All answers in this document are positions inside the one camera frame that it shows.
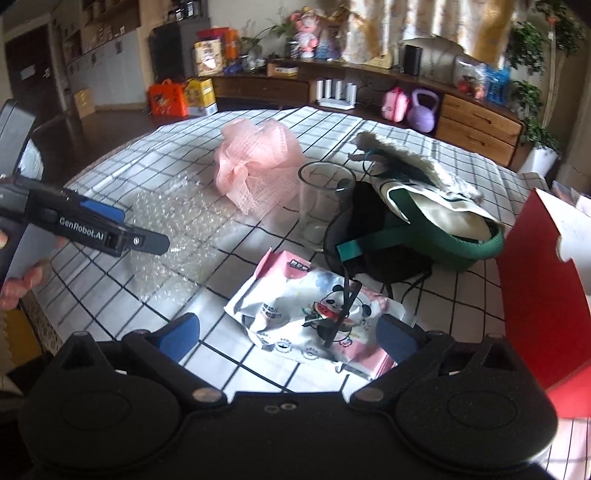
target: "white router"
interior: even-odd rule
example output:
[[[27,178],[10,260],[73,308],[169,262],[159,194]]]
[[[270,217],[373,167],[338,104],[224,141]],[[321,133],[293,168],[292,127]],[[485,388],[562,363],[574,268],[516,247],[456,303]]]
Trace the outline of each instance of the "white router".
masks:
[[[318,105],[339,110],[352,110],[357,102],[357,85],[348,83],[345,98],[342,99],[343,81],[335,81],[335,96],[332,96],[332,80],[318,80],[316,83],[316,101]]]

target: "red box on shelf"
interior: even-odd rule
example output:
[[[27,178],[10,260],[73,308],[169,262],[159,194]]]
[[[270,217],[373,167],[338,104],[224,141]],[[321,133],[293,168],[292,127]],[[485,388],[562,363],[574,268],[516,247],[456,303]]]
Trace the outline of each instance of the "red box on shelf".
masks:
[[[534,190],[497,259],[509,341],[561,418],[591,416],[591,218]]]

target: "human hand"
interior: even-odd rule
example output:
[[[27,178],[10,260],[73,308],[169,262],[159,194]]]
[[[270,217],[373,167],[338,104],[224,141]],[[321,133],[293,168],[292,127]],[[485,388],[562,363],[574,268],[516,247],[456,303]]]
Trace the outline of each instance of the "human hand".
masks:
[[[6,234],[0,232],[0,249],[4,248],[7,242]],[[58,247],[65,243],[66,239],[58,238]],[[25,274],[22,280],[16,278],[6,280],[0,292],[0,309],[4,311],[15,309],[19,299],[23,298],[31,288],[39,286],[43,281],[43,266],[46,264],[48,264],[47,261],[39,262]]]

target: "wooden drawer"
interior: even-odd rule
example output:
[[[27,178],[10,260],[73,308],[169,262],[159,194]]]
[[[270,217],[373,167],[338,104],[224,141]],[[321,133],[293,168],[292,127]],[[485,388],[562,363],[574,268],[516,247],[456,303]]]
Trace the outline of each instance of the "wooden drawer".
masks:
[[[240,82],[238,78],[211,77],[211,79],[216,97],[240,97]]]
[[[441,116],[468,125],[513,146],[517,145],[521,133],[521,124],[453,95],[446,95],[443,99]]]
[[[286,104],[308,104],[310,85],[297,80],[272,78],[242,78],[240,89],[243,97],[284,102]]]
[[[504,167],[511,163],[515,149],[498,138],[444,117],[439,118],[435,137],[464,150],[479,153]]]

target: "screw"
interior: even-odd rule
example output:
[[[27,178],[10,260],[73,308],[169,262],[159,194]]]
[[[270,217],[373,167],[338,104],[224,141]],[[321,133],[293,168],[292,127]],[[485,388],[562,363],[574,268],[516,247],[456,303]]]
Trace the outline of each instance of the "screw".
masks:
[[[287,402],[287,403],[281,404],[281,409],[285,410],[285,411],[295,410],[296,408],[297,408],[297,405],[295,403]]]
[[[384,398],[384,392],[374,387],[362,388],[361,390],[357,390],[353,395],[355,395],[357,400],[369,403],[379,402]]]
[[[279,407],[277,405],[267,405],[265,408],[263,408],[263,410],[272,415],[279,413]]]
[[[203,387],[193,392],[193,398],[202,403],[215,403],[222,399],[223,393],[217,388]]]

